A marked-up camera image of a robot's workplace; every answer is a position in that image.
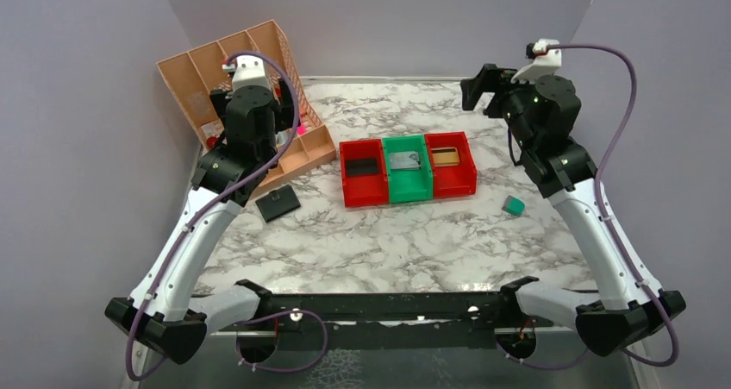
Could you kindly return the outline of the black leather card holder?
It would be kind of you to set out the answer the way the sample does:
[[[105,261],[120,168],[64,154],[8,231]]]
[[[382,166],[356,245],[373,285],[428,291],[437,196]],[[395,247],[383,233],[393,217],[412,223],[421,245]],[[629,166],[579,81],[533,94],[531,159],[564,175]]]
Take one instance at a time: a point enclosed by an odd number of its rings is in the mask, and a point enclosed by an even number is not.
[[[301,207],[301,203],[291,185],[284,185],[268,192],[255,201],[266,223],[270,223]]]

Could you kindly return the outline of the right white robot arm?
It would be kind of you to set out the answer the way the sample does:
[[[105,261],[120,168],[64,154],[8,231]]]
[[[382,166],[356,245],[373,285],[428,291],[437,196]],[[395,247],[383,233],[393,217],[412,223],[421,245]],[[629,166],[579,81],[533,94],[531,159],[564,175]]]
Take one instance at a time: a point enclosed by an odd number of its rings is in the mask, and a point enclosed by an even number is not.
[[[507,123],[521,147],[525,173],[572,233],[597,292],[572,292],[526,277],[502,286],[497,314],[510,326],[544,318],[575,330],[594,354],[613,354],[659,331],[686,303],[649,273],[611,216],[597,166],[571,137],[581,109],[573,83],[552,74],[521,83],[514,75],[482,66],[461,81],[461,105],[473,110],[491,94],[484,114]]]

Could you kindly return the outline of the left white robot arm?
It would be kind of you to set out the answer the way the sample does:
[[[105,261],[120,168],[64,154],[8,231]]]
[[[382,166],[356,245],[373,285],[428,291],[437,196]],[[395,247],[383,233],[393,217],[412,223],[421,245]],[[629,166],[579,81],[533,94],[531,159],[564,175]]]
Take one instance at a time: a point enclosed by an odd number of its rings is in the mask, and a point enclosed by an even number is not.
[[[234,285],[193,304],[197,278],[225,229],[247,204],[293,142],[280,132],[299,124],[298,98],[285,80],[239,85],[209,95],[223,121],[215,145],[197,162],[180,218],[153,267],[127,297],[112,298],[104,315],[128,337],[182,365],[206,337],[234,322],[250,329],[267,325],[271,306],[255,291]]]

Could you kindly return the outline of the gold card in bin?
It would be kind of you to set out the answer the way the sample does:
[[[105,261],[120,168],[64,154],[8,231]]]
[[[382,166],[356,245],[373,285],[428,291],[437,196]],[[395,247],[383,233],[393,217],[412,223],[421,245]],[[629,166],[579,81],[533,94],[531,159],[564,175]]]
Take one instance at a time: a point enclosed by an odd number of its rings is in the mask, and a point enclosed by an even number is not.
[[[456,147],[437,147],[430,150],[435,167],[458,166],[459,151]]]

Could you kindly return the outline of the black card in bin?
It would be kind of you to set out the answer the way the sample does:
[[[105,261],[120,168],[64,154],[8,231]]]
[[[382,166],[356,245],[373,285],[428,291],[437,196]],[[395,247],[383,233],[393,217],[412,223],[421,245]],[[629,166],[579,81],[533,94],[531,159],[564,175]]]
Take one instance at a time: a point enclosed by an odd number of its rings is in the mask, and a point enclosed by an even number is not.
[[[348,178],[378,175],[380,165],[377,158],[345,160],[345,172]]]

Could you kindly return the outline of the silver card in bin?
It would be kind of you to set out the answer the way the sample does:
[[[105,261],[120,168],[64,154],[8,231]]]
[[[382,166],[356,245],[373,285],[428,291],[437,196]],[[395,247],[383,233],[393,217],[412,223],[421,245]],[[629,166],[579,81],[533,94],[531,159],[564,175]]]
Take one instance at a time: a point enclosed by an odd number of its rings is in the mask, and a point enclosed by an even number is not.
[[[422,167],[421,156],[416,151],[389,153],[388,160],[391,171],[419,170]]]

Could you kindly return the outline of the red and black stamp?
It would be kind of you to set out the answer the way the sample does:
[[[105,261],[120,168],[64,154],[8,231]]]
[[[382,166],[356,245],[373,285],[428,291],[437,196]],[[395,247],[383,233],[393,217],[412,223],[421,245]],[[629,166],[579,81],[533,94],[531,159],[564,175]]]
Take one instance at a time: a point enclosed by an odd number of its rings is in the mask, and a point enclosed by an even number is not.
[[[219,136],[216,136],[216,135],[212,135],[212,136],[208,137],[207,140],[206,140],[206,142],[205,142],[206,148],[208,150],[213,149],[217,145],[217,143],[219,142],[219,139],[220,139],[220,137]]]

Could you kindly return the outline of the peach desk file organizer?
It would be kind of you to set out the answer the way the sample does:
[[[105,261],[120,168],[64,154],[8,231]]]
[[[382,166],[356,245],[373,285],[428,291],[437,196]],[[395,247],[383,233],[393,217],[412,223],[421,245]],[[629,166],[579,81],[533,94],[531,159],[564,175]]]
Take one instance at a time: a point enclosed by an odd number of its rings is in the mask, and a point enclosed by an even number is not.
[[[327,126],[303,90],[283,30],[273,20],[175,55],[161,77],[203,144],[194,184],[256,198],[334,160]]]

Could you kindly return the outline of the right red bin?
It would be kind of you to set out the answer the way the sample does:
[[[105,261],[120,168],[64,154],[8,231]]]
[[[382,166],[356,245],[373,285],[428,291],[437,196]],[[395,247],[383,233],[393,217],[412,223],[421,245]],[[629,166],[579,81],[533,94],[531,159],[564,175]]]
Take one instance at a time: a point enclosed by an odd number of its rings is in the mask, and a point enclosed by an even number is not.
[[[477,190],[477,168],[465,132],[424,135],[433,174],[433,198],[471,196]]]

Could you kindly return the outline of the red bin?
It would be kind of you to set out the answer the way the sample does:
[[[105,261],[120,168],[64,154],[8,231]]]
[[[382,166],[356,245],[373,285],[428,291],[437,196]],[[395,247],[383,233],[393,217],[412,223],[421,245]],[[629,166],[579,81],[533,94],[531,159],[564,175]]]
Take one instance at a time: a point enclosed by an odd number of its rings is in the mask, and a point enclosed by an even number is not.
[[[424,135],[433,174],[433,198],[471,196],[477,190],[477,168],[465,132]]]
[[[348,208],[389,203],[388,178],[380,139],[340,143],[341,184]]]

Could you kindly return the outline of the teal eraser block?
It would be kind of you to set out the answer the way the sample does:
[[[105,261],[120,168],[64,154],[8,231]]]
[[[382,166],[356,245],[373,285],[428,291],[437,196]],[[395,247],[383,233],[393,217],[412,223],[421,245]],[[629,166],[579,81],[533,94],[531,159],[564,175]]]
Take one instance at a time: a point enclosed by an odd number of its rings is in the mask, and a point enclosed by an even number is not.
[[[502,210],[512,216],[521,216],[525,211],[526,205],[521,199],[514,196],[507,196],[503,202]]]

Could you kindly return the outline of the left red bin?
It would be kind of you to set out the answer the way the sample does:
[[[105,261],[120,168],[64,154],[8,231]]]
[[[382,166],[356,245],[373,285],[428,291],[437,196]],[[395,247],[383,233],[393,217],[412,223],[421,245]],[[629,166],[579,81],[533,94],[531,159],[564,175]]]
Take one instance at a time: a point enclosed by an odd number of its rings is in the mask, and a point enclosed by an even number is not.
[[[341,184],[348,208],[389,203],[388,178],[380,139],[340,143]]]

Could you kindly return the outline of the green bin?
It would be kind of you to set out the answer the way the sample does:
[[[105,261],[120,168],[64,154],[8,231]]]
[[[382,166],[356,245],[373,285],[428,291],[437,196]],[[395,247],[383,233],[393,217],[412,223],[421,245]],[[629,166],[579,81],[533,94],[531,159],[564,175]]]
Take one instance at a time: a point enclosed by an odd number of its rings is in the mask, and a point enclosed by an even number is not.
[[[389,202],[400,204],[433,198],[434,177],[424,135],[382,139]]]

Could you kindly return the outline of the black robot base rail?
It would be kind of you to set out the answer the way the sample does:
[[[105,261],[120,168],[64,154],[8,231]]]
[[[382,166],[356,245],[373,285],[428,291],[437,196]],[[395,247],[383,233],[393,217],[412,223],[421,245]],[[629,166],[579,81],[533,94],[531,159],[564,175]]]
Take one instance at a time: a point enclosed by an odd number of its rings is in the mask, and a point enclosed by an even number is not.
[[[330,349],[486,348],[497,331],[515,333],[526,316],[510,309],[499,292],[402,292],[274,294],[258,316],[282,312],[279,320],[226,328],[251,337],[277,334],[284,351]]]

